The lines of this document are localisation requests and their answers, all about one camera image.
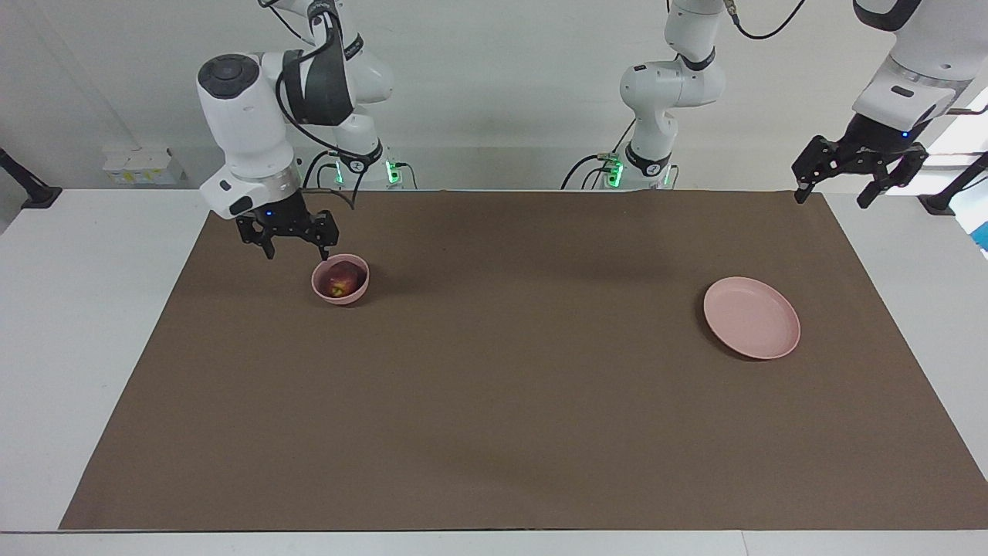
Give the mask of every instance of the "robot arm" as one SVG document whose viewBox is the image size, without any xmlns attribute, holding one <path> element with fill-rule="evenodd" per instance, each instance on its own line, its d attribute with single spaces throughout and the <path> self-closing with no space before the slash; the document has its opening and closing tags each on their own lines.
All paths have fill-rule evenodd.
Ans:
<svg viewBox="0 0 988 556">
<path fill-rule="evenodd" d="M 226 163 L 200 189 L 218 215 L 236 220 L 244 242 L 261 245 L 268 258 L 275 255 L 273 237 L 295 236 L 315 244 L 325 259 L 339 232 L 328 212 L 312 216 L 305 208 L 285 117 L 300 129 L 331 129 L 336 144 L 309 136 L 340 157 L 345 185 L 348 178 L 355 188 L 388 180 L 386 149 L 360 104 L 386 100 L 393 77 L 365 51 L 341 0 L 260 5 L 304 15 L 317 47 L 226 54 L 203 66 L 200 101 Z"/>
<path fill-rule="evenodd" d="M 855 12 L 894 33 L 896 44 L 855 103 L 845 135 L 817 136 L 792 166 L 799 203 L 821 181 L 845 173 L 874 178 L 858 198 L 862 208 L 908 185 L 928 157 L 915 139 L 947 113 L 988 57 L 983 0 L 855 0 Z"/>
<path fill-rule="evenodd" d="M 634 111 L 636 126 L 631 142 L 622 145 L 611 179 L 614 187 L 620 183 L 658 187 L 679 132 L 667 111 L 720 98 L 726 77 L 716 60 L 714 42 L 723 12 L 723 0 L 674 0 L 665 33 L 676 59 L 636 65 L 624 74 L 621 99 Z"/>
</svg>

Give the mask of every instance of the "white wall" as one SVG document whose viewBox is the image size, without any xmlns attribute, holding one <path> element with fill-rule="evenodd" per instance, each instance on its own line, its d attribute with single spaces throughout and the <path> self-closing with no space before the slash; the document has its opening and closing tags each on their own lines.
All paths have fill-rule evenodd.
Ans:
<svg viewBox="0 0 988 556">
<path fill-rule="evenodd" d="M 49 22 L 48 50 L 11 2 Z M 743 6 L 751 30 L 773 28 L 792 2 L 764 4 Z M 809 2 L 762 43 L 725 18 L 728 90 L 714 106 L 679 112 L 681 187 L 791 188 L 789 165 L 809 139 L 842 133 L 893 37 L 840 4 Z M 671 57 L 661 0 L 354 0 L 353 9 L 397 76 L 394 98 L 372 108 L 378 127 L 424 187 L 557 187 L 572 162 L 611 148 L 630 121 L 618 95 L 624 69 Z M 175 150 L 194 184 L 221 161 L 196 96 L 202 62 L 299 45 L 254 0 L 6 0 L 0 144 L 66 187 L 105 186 L 100 148 L 126 141 L 75 90 L 52 41 L 64 41 L 141 143 Z"/>
</svg>

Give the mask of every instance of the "white table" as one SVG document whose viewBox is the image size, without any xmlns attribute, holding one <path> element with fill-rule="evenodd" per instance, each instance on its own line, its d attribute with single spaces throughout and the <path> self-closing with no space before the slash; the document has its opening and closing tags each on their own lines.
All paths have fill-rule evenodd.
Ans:
<svg viewBox="0 0 988 556">
<path fill-rule="evenodd" d="M 988 263 L 913 199 L 827 200 L 988 471 Z M 74 190 L 0 235 L 0 554 L 988 554 L 988 531 L 56 533 L 206 214 L 196 191 Z"/>
</svg>

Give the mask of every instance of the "pink bowl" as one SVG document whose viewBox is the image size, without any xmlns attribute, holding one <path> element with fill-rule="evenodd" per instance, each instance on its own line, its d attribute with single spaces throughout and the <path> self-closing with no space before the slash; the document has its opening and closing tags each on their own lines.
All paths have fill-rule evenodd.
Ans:
<svg viewBox="0 0 988 556">
<path fill-rule="evenodd" d="M 361 270 L 364 271 L 364 284 L 359 290 L 343 298 L 331 298 L 323 293 L 322 288 L 325 287 L 327 282 L 326 275 L 329 273 L 329 269 L 341 262 L 352 262 L 359 266 Z M 333 255 L 329 257 L 324 262 L 320 263 L 319 266 L 315 267 L 312 272 L 312 291 L 316 293 L 317 296 L 323 299 L 326 303 L 333 305 L 350 305 L 355 303 L 368 291 L 368 285 L 371 283 L 371 267 L 368 262 L 361 259 L 357 255 Z"/>
</svg>

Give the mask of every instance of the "red apple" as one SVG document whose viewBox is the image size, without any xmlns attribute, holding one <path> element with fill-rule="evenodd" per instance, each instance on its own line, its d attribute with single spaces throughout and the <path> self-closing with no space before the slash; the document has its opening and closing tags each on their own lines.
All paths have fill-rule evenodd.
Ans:
<svg viewBox="0 0 988 556">
<path fill-rule="evenodd" d="M 327 294 L 333 299 L 353 295 L 364 285 L 364 270 L 352 262 L 339 262 L 326 273 Z"/>
</svg>

